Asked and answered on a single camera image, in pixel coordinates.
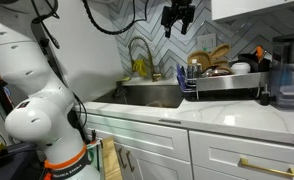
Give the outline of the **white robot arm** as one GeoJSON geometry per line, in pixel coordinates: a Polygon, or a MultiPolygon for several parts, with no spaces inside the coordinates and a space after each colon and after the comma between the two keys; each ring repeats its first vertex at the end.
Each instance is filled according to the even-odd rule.
{"type": "Polygon", "coordinates": [[[54,16],[58,0],[0,0],[0,77],[27,95],[5,119],[8,134],[46,156],[46,180],[101,180],[80,131],[67,115],[71,90],[57,77],[32,30],[54,16]]]}

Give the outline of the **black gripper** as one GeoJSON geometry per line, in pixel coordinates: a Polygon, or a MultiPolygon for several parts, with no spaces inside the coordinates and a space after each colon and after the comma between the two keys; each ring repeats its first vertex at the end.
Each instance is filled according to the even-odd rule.
{"type": "Polygon", "coordinates": [[[190,23],[193,22],[196,7],[192,0],[171,0],[170,6],[164,6],[161,24],[164,26],[165,37],[170,38],[171,27],[178,21],[182,21],[181,34],[185,35],[190,23]]]}

